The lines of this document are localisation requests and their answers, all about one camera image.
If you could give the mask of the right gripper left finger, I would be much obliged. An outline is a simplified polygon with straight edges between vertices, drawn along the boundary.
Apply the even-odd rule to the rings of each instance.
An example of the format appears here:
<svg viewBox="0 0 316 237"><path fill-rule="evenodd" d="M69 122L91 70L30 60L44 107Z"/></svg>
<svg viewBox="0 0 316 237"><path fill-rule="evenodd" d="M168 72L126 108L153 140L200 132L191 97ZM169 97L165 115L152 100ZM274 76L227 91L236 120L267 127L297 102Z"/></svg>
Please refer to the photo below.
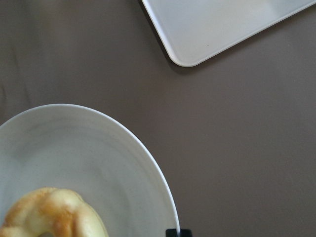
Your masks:
<svg viewBox="0 0 316 237"><path fill-rule="evenodd" d="M165 231L165 236L166 237L178 237L178 232L176 229L167 229Z"/></svg>

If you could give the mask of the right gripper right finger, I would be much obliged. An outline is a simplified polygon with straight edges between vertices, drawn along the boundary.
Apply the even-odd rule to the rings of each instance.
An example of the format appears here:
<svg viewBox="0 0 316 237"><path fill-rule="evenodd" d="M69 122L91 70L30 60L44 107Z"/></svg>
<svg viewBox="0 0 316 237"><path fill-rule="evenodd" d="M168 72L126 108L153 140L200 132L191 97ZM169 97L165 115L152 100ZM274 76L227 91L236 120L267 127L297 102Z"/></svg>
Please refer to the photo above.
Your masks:
<svg viewBox="0 0 316 237"><path fill-rule="evenodd" d="M190 229L181 229L179 237L193 237L193 234Z"/></svg>

